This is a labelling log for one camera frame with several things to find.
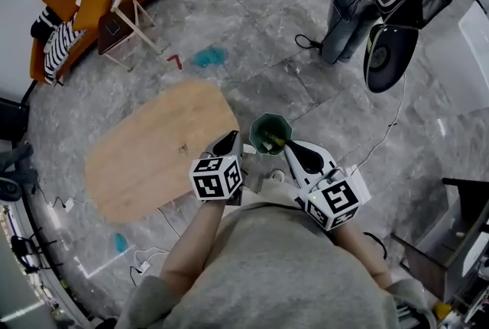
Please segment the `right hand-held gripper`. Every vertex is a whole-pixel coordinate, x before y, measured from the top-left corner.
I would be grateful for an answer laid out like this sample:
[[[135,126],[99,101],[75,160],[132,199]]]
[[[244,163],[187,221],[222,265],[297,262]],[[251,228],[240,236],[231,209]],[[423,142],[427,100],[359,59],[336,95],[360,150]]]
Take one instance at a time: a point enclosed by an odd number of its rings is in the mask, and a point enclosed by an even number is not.
[[[290,140],[284,147],[284,154],[293,179],[301,188],[299,198],[305,204],[304,211],[324,231],[330,231],[355,216],[361,206],[361,198],[352,176],[346,176],[325,189],[316,188],[322,176],[336,167],[326,148],[304,140]]]

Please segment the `person's beige trousers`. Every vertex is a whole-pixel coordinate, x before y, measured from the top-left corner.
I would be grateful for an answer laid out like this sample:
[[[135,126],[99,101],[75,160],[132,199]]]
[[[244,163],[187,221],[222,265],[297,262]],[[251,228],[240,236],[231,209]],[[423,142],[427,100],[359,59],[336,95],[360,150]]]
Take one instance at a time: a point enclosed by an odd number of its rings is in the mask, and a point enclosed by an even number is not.
[[[252,187],[245,187],[241,203],[243,205],[254,205],[268,203],[272,205],[284,205],[301,209],[296,202],[299,189],[290,184],[288,179],[279,181],[272,178],[261,178]]]

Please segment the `yellow snack wrapper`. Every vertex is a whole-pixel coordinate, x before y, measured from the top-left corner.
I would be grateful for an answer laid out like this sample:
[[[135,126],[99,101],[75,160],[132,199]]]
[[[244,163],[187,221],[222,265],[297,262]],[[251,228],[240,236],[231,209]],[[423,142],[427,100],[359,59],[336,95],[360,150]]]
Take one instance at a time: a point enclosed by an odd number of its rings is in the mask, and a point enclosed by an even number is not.
[[[278,137],[275,134],[272,134],[271,132],[265,131],[264,136],[269,140],[270,143],[273,143],[279,147],[283,147],[285,143],[287,142],[286,140]]]

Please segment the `black white striped pillow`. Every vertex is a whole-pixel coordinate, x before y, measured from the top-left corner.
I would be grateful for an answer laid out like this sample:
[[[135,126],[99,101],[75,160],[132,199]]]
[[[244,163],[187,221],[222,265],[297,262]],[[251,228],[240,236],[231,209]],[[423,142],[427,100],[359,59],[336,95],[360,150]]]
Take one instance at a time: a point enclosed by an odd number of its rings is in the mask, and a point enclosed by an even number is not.
[[[59,27],[62,20],[48,6],[40,13],[31,26],[31,36],[42,43],[46,43],[50,35]]]

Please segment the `large teal cloth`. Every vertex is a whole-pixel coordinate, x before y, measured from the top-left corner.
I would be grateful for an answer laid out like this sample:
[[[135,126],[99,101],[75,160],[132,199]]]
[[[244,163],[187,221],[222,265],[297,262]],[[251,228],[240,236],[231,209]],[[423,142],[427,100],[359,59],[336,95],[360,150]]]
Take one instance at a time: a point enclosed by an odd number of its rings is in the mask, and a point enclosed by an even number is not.
[[[221,47],[208,47],[199,51],[193,57],[193,63],[201,68],[209,65],[223,65],[226,61],[227,53]]]

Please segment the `white tape corner mark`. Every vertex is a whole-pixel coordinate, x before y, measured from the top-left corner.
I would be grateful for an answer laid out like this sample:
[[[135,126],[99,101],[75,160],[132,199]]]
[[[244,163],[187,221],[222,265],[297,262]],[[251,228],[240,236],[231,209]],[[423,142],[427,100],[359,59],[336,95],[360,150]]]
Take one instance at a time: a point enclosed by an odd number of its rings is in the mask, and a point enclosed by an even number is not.
[[[122,253],[117,254],[110,260],[106,260],[102,265],[96,267],[93,271],[88,272],[85,268],[85,266],[82,264],[82,262],[79,260],[77,256],[74,256],[74,261],[77,264],[78,270],[83,274],[85,279],[91,279],[93,276],[97,275],[100,273],[103,269],[107,268],[111,264],[113,264],[116,260],[119,258],[123,257],[127,252],[131,251],[134,249],[134,245],[131,245],[129,248],[125,249]]]

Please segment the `small yellow object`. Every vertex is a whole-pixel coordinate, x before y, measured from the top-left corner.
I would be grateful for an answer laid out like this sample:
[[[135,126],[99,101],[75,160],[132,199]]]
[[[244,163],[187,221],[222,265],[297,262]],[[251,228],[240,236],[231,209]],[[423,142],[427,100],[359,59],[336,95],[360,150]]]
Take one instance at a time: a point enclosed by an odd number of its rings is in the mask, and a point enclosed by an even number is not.
[[[443,321],[451,311],[452,311],[451,305],[441,303],[441,302],[436,303],[435,306],[433,307],[434,315],[436,316],[436,319],[438,321]]]

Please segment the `dark chair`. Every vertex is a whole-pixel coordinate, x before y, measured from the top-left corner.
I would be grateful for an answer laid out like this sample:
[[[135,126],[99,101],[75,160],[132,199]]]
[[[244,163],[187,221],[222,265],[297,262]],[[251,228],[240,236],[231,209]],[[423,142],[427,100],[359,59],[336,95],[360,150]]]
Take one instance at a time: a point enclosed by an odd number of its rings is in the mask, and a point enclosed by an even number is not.
[[[44,269],[55,269],[63,263],[55,263],[49,252],[49,246],[57,240],[45,242],[39,227],[30,237],[11,237],[11,250],[18,262],[24,267],[27,275],[38,273]]]

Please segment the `grey oval backpack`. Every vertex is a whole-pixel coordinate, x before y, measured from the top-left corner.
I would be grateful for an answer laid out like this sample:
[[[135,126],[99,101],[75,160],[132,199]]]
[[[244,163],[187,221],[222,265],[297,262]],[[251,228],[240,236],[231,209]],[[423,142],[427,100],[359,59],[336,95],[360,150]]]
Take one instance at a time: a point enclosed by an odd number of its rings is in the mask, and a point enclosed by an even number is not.
[[[374,25],[364,54],[364,80],[373,93],[386,92],[405,73],[418,41],[419,31],[387,24]]]

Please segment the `black white striped blanket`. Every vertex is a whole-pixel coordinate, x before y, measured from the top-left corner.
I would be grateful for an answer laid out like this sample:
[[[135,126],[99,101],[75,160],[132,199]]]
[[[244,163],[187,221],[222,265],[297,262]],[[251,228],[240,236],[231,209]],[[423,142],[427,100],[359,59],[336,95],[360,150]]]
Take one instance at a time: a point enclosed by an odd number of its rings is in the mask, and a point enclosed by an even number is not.
[[[66,62],[70,50],[83,37],[85,31],[73,30],[76,15],[67,23],[61,23],[50,35],[44,47],[44,79],[53,85],[56,74]]]

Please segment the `person's grey shirt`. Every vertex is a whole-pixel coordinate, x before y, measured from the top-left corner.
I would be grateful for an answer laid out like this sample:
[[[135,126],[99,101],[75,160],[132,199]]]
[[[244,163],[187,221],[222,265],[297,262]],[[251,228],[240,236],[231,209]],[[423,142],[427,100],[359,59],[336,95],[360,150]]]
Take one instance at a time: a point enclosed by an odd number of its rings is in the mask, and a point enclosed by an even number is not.
[[[380,288],[332,232],[290,206],[223,212],[182,298],[159,275],[130,294],[115,329],[436,329],[419,282]]]

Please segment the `person's right forearm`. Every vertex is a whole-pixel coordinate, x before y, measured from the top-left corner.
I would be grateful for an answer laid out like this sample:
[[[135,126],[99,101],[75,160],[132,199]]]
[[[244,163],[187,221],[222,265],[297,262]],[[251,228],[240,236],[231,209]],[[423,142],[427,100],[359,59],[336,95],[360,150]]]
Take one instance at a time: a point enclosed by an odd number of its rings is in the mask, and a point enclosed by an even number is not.
[[[392,285],[390,270],[376,247],[353,221],[332,230],[336,243],[359,260],[382,289]]]

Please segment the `person's left forearm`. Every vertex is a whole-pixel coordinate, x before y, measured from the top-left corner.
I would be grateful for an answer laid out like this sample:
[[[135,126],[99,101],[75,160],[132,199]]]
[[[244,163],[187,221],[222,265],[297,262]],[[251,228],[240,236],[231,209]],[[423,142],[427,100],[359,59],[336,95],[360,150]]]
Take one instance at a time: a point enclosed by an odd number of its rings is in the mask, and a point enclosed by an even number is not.
[[[224,210],[224,201],[204,202],[168,253],[159,277],[177,298],[182,298],[202,273]]]

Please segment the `oval wooden table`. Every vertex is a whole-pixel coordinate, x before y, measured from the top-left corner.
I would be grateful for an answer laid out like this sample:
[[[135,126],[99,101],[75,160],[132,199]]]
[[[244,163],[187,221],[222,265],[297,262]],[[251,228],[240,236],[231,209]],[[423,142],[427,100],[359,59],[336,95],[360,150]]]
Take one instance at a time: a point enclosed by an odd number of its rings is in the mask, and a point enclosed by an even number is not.
[[[86,189],[107,221],[127,224],[191,191],[189,169],[211,142],[238,129],[220,89],[178,82],[106,132],[86,157]],[[180,153],[180,145],[187,151]]]

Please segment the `green waste bin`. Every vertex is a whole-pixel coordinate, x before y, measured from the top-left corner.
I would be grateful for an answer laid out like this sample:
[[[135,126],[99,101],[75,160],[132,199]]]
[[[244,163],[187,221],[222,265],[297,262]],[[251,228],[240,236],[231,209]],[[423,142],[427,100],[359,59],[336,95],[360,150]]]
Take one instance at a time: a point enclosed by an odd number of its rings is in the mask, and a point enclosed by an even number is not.
[[[256,151],[261,154],[276,156],[283,151],[287,142],[283,147],[270,143],[264,136],[265,131],[271,132],[288,142],[291,140],[293,129],[282,115],[268,112],[262,114],[251,123],[249,140]],[[271,144],[272,149],[267,151],[263,148],[262,143]]]

